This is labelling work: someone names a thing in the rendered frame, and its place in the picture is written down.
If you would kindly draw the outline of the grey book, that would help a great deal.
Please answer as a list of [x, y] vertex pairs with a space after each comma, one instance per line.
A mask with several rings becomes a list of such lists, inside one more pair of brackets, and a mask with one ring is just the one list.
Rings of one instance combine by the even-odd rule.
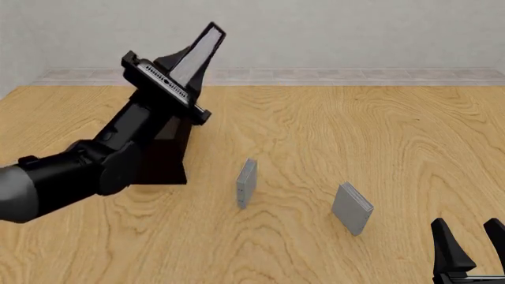
[[373, 210], [374, 206], [348, 181], [339, 185], [331, 212], [352, 235], [362, 233]]
[[257, 161], [247, 158], [236, 180], [237, 203], [240, 209], [245, 209], [256, 188]]

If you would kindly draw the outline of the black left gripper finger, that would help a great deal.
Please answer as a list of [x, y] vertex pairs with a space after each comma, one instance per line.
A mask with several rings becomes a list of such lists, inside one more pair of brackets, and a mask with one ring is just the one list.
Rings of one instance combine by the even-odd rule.
[[186, 56], [190, 57], [195, 73], [186, 85], [187, 88], [201, 92], [207, 67], [225, 37], [226, 33], [216, 23], [211, 22], [190, 46]]
[[189, 49], [190, 47], [186, 47], [175, 54], [160, 56], [156, 58], [153, 63], [163, 75], [168, 75], [170, 71], [184, 58]]

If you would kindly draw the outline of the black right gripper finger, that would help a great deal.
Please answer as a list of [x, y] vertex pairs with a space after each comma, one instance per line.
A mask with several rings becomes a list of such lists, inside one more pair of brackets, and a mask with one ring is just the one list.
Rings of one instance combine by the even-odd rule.
[[484, 230], [495, 248], [502, 268], [505, 268], [505, 225], [497, 218], [491, 218], [484, 224]]
[[462, 249], [455, 240], [453, 233], [444, 219], [437, 218], [431, 223], [433, 244], [434, 244], [434, 264], [433, 278], [440, 278], [446, 275], [449, 278], [465, 278], [467, 272], [473, 270], [477, 265]]

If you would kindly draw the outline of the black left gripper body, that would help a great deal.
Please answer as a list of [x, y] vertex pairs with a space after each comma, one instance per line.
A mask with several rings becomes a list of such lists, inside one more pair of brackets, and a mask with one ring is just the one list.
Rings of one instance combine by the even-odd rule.
[[145, 92], [148, 102], [155, 107], [179, 118], [188, 118], [193, 125], [204, 125], [210, 118], [210, 111], [200, 108], [193, 94], [163, 75], [151, 61], [128, 51], [121, 64], [123, 77], [140, 92]]

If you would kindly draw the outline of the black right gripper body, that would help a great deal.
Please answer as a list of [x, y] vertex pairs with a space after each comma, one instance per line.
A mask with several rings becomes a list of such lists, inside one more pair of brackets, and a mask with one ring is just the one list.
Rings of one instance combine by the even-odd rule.
[[505, 275], [467, 275], [465, 272], [433, 273], [434, 284], [505, 284]]

